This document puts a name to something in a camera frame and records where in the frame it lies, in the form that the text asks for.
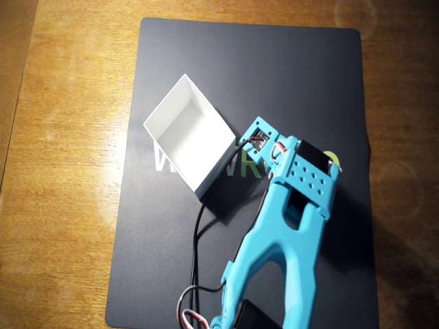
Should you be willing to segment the teal gripper black servo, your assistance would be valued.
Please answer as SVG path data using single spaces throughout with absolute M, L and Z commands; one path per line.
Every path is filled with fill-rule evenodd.
M 274 177 L 309 174 L 337 178 L 342 170 L 337 161 L 305 140 L 280 135 L 274 144 Z

